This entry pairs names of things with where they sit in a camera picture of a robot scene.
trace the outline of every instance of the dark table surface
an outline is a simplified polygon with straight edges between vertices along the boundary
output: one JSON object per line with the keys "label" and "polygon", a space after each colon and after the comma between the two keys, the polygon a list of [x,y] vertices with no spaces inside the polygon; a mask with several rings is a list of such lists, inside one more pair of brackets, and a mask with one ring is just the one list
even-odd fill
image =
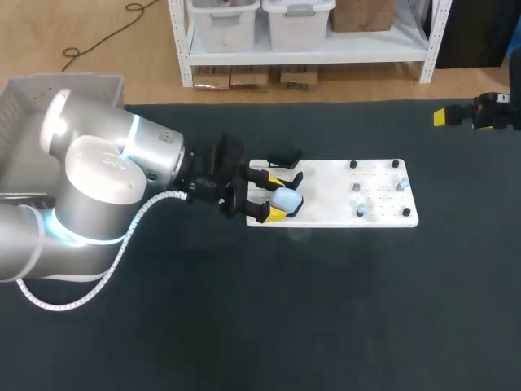
{"label": "dark table surface", "polygon": [[250,158],[404,159],[420,223],[293,240],[165,201],[85,307],[0,286],[0,389],[520,390],[521,133],[434,129],[443,105],[129,107],[188,143],[238,134]]}

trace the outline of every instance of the white cable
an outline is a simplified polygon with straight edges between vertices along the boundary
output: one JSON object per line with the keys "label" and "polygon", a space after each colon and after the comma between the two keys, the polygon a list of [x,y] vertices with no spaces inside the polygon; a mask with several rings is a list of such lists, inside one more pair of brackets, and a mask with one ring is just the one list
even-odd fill
{"label": "white cable", "polygon": [[62,305],[53,305],[49,303],[45,303],[44,301],[41,301],[37,297],[35,297],[25,286],[25,283],[22,279],[17,279],[16,282],[18,283],[18,286],[20,287],[20,290],[24,294],[25,297],[29,301],[31,301],[34,305],[37,305],[38,307],[48,310],[48,311],[69,311],[74,310],[78,307],[81,307],[88,301],[91,301],[107,284],[108,280],[112,277],[112,274],[116,270],[118,264],[120,263],[121,257],[123,257],[123,254],[125,252],[125,249],[127,248],[127,244],[130,241],[130,238],[132,237],[132,234],[134,233],[136,226],[138,226],[139,221],[142,219],[142,217],[145,215],[145,213],[150,209],[154,204],[158,203],[159,201],[166,200],[168,198],[175,198],[178,200],[186,200],[186,193],[182,191],[165,191],[163,193],[160,193],[152,198],[150,198],[136,213],[136,216],[130,223],[129,230],[127,231],[127,234],[125,238],[123,239],[123,243],[121,244],[120,251],[116,255],[116,259],[112,263],[112,266],[109,270],[107,270],[107,273],[101,278],[101,280],[96,284],[96,286],[85,296],[83,296],[81,299],[74,301],[73,303],[69,304],[62,304]]}

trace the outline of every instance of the white board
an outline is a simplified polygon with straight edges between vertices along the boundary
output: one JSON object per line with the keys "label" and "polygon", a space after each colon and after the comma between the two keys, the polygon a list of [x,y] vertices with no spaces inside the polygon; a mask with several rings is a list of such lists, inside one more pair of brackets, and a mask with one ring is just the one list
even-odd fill
{"label": "white board", "polygon": [[[295,169],[270,168],[266,160],[252,160],[250,167],[265,169],[286,181],[292,181],[299,171],[304,180],[297,191],[304,197],[304,204],[294,218],[282,222],[260,224],[247,217],[249,226],[283,228],[407,228],[418,225],[418,212],[411,186],[398,191],[402,178],[409,178],[405,162],[399,160],[397,168],[390,160],[356,160],[357,167],[350,168],[351,160],[301,160]],[[360,184],[360,191],[353,185]],[[262,204],[273,193],[249,184],[248,199]],[[358,205],[363,203],[369,212],[357,216]],[[403,215],[410,209],[408,217]]]}

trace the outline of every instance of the white storage bin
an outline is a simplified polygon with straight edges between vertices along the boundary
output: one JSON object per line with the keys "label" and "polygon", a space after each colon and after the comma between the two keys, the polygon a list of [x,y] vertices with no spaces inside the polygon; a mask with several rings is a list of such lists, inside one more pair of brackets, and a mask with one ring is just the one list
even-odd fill
{"label": "white storage bin", "polygon": [[188,0],[208,52],[251,51],[255,44],[255,11],[261,0]]}
{"label": "white storage bin", "polygon": [[274,51],[317,51],[326,39],[329,11],[336,0],[262,0],[269,13]]}

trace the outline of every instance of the shelf leg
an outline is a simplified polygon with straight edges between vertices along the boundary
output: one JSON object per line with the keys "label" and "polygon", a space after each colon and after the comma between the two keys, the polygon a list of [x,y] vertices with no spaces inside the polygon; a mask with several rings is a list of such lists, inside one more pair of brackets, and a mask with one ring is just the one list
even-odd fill
{"label": "shelf leg", "polygon": [[192,68],[188,64],[189,42],[185,27],[185,0],[169,0],[169,10],[182,84],[185,87],[192,87]]}
{"label": "shelf leg", "polygon": [[440,53],[441,40],[443,39],[452,3],[453,0],[437,0],[433,3],[433,12],[436,13],[436,16],[434,17],[434,24],[432,25],[427,57],[423,63],[422,75],[420,76],[420,83],[422,84],[428,84],[432,80],[432,74],[434,73],[438,54]]}

